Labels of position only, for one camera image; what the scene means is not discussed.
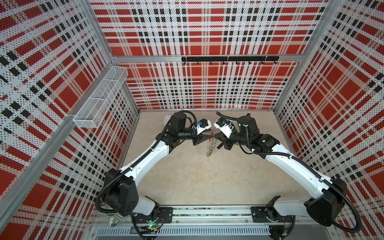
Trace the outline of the silver keyring with chain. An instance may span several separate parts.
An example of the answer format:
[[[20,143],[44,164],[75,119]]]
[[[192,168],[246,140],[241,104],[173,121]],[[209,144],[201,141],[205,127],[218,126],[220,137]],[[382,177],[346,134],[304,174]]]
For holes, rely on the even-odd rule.
[[[207,157],[211,156],[216,148],[217,140],[215,138],[209,139],[209,143],[207,146]]]

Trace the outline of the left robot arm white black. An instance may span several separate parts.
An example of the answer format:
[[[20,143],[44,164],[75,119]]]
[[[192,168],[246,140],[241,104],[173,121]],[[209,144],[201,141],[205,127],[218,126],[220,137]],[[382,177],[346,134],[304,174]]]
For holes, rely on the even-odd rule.
[[[135,160],[116,170],[106,173],[104,186],[95,200],[95,208],[109,219],[111,228],[122,217],[142,215],[148,222],[156,222],[160,205],[149,197],[139,195],[137,186],[144,176],[163,158],[169,155],[183,141],[198,145],[212,136],[212,123],[207,119],[197,120],[190,111],[179,111],[170,116],[155,141]]]

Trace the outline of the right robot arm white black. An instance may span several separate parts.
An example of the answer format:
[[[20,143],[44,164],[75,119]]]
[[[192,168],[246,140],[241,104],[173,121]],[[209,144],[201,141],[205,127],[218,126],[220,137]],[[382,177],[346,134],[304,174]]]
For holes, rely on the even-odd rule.
[[[256,120],[250,114],[229,117],[216,112],[219,119],[214,126],[220,130],[215,138],[221,146],[231,150],[233,145],[247,147],[247,155],[257,155],[274,164],[299,183],[309,194],[302,200],[281,200],[276,198],[272,208],[281,216],[311,217],[322,226],[331,225],[347,233],[358,233],[363,226],[362,219],[352,201],[347,196],[347,184],[340,178],[332,179],[291,153],[275,137],[262,134]],[[354,219],[354,227],[345,227],[336,218],[348,206]]]

